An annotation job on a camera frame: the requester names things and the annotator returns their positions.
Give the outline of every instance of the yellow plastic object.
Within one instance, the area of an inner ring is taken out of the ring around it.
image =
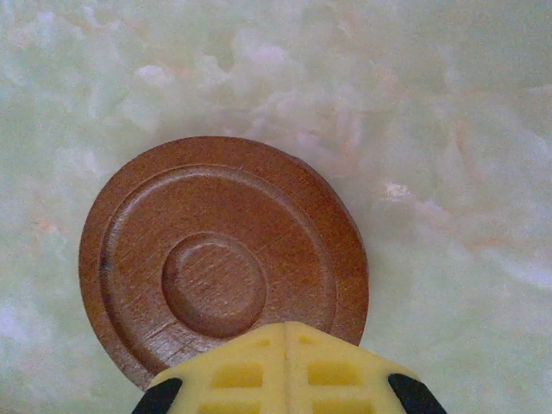
[[[264,326],[160,373],[169,414],[404,414],[387,382],[407,368],[303,323]]]

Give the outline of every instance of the green marble countertop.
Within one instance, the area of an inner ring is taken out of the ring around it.
[[[358,223],[362,346],[449,413],[552,406],[552,5],[3,0],[0,413],[130,413],[86,318],[102,186],[164,141],[303,158]]]

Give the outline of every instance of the wooden disc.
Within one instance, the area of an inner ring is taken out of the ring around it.
[[[300,321],[358,344],[367,261],[329,184],[254,141],[194,137],[117,172],[86,219],[85,308],[139,387],[267,323]]]

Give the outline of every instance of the round wooden coaster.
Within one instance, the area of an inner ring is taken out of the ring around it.
[[[239,138],[168,142],[119,170],[78,271],[97,337],[143,389],[267,323],[358,344],[367,315],[366,255],[339,197],[303,161]]]

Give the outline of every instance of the white marble veining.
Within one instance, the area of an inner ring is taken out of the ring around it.
[[[189,135],[329,180],[367,245],[362,345],[448,412],[549,412],[551,28],[537,0],[2,0],[0,413],[131,412],[80,231],[112,173]]]

